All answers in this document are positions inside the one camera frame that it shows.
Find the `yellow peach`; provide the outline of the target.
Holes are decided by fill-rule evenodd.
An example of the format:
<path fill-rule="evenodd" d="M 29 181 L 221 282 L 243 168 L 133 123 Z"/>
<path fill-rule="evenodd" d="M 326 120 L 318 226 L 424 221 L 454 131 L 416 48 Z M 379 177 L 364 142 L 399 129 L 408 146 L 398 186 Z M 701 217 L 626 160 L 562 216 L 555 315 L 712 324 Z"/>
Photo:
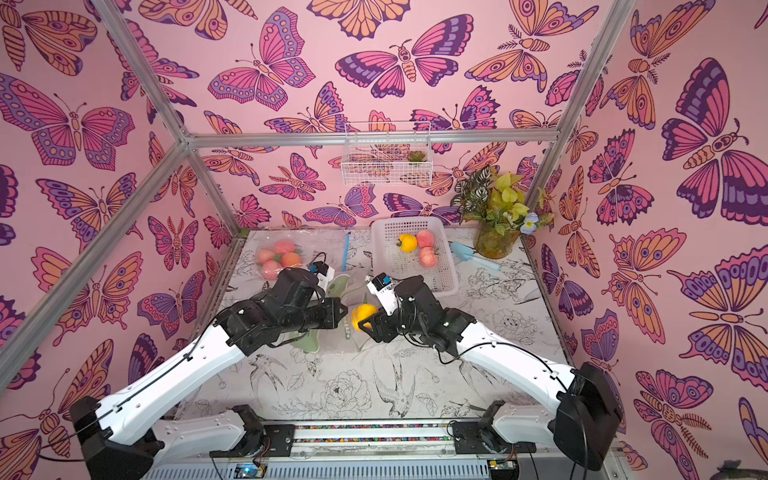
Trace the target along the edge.
<path fill-rule="evenodd" d="M 368 322 L 378 312 L 378 308 L 371 304 L 361 304 L 349 315 L 350 323 L 357 331 L 361 331 L 360 324 Z"/>
<path fill-rule="evenodd" d="M 419 247 L 419 243 L 415 235 L 402 234 L 398 238 L 397 246 L 402 252 L 411 253 Z"/>

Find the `clear green-zipper zip-top bag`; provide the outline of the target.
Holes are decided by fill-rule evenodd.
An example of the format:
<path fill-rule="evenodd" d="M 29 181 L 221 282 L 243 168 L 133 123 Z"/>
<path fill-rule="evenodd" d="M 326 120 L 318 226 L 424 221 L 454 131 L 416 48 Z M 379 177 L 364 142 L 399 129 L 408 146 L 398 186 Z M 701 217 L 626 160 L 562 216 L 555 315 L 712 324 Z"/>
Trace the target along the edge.
<path fill-rule="evenodd" d="M 293 346 L 313 354 L 359 353 L 369 337 L 353 328 L 349 315 L 368 300 L 366 276 L 337 273 L 335 270 L 325 299 L 330 303 L 331 313 L 326 328 L 296 334 L 297 341 Z"/>

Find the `orange-red peach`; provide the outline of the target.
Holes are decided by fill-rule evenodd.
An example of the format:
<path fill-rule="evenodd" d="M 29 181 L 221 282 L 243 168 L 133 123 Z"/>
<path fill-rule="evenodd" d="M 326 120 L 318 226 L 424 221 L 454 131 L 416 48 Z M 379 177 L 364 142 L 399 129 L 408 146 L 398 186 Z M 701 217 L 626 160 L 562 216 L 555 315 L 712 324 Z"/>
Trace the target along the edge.
<path fill-rule="evenodd" d="M 283 268 L 300 267 L 303 264 L 301 256 L 296 252 L 281 255 L 280 262 Z"/>

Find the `clear blue-zipper zip-top bag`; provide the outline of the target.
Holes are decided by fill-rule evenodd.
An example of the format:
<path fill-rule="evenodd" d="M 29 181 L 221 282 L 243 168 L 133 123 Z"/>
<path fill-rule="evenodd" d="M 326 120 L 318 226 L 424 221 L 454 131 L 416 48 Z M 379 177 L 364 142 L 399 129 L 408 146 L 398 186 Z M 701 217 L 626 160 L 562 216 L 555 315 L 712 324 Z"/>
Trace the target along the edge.
<path fill-rule="evenodd" d="M 276 230 L 253 232 L 246 242 L 243 258 L 247 272 L 256 279 L 275 281 L 285 268 L 309 268 L 323 261 L 343 272 L 346 234 L 335 230 Z"/>

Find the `pink peach mid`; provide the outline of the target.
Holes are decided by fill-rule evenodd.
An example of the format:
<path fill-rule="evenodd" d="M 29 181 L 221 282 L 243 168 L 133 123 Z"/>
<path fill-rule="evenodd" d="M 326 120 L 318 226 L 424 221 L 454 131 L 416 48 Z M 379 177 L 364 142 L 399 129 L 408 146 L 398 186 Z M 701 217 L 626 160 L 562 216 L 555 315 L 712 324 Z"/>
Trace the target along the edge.
<path fill-rule="evenodd" d="M 419 262 L 424 268 L 434 268 L 438 264 L 438 257 L 433 247 L 424 247 L 419 251 Z"/>

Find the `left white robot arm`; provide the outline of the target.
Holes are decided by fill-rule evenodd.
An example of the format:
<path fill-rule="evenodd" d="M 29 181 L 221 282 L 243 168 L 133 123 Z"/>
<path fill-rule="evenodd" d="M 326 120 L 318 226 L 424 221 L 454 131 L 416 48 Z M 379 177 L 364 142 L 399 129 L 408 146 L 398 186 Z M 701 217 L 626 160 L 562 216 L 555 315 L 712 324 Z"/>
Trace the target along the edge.
<path fill-rule="evenodd" d="M 285 333 L 336 328 L 348 309 L 327 289 L 332 267 L 286 268 L 275 284 L 222 309 L 189 345 L 139 380 L 101 400 L 70 409 L 93 479 L 140 479 L 163 463 L 209 455 L 246 457 L 265 450 L 262 420 L 248 405 L 189 421 L 165 414 L 221 371 L 263 347 L 285 345 Z"/>

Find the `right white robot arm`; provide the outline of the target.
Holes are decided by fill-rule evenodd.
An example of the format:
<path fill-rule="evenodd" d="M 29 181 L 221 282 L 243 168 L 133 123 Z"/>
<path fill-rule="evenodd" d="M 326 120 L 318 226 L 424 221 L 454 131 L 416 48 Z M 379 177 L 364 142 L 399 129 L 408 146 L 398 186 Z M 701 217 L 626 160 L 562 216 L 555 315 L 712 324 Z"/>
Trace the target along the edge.
<path fill-rule="evenodd" d="M 493 434 L 509 444 L 552 443 L 584 470 L 602 469 L 623 419 L 602 370 L 589 363 L 574 368 L 505 340 L 471 314 L 442 306 L 420 275 L 393 283 L 379 274 L 367 287 L 380 308 L 357 325 L 375 342 L 403 337 L 435 351 L 444 365 L 468 362 L 543 407 L 518 417 L 496 404 L 485 417 Z"/>

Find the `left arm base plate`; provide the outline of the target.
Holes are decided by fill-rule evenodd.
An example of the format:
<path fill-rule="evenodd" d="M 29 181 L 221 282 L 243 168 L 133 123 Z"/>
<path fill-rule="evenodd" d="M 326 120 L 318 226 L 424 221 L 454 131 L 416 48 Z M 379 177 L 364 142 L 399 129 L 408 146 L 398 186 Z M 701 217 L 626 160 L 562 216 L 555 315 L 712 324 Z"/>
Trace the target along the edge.
<path fill-rule="evenodd" d="M 247 430 L 238 448 L 243 457 L 287 458 L 293 449 L 295 433 L 295 424 L 267 424 Z"/>

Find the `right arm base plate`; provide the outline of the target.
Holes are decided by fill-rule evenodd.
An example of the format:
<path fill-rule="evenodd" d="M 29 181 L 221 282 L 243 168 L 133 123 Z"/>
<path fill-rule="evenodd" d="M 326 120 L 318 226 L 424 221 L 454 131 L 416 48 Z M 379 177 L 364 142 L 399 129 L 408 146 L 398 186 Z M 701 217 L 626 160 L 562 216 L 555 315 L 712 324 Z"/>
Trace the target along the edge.
<path fill-rule="evenodd" d="M 531 442 L 509 443 L 490 426 L 479 421 L 451 420 L 446 431 L 453 439 L 457 454 L 509 454 L 536 453 L 537 447 Z"/>

